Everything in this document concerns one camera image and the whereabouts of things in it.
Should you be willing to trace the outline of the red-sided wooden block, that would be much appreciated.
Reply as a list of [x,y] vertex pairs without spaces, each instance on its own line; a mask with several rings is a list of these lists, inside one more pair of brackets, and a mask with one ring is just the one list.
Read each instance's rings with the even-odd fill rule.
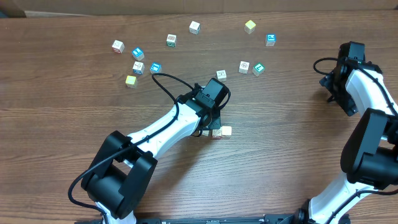
[[213,129],[211,132],[212,139],[221,139],[222,138],[222,128],[220,129]]

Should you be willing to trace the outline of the yellow-sided plain-top wooden block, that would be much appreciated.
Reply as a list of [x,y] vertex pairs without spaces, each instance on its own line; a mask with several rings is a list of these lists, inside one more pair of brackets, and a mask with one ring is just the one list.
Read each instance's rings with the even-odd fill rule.
[[210,135],[210,131],[209,130],[204,130],[202,131],[202,136],[209,136]]

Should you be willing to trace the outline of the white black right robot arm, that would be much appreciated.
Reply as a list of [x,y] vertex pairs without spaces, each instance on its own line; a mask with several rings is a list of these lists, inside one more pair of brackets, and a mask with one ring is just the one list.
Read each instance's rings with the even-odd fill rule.
[[307,200],[286,223],[349,223],[348,211],[368,195],[390,196],[397,185],[397,104],[382,70],[366,61],[365,45],[341,44],[336,67],[320,80],[343,111],[361,118],[340,158],[341,172],[319,195]]

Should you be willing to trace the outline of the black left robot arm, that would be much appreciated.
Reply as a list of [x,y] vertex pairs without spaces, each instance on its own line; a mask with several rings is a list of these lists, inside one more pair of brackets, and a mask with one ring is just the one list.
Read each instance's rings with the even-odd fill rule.
[[172,109],[150,126],[128,135],[109,134],[81,180],[102,214],[102,223],[135,223],[133,211],[146,192],[159,157],[195,132],[218,129],[231,92],[215,78],[174,99]]

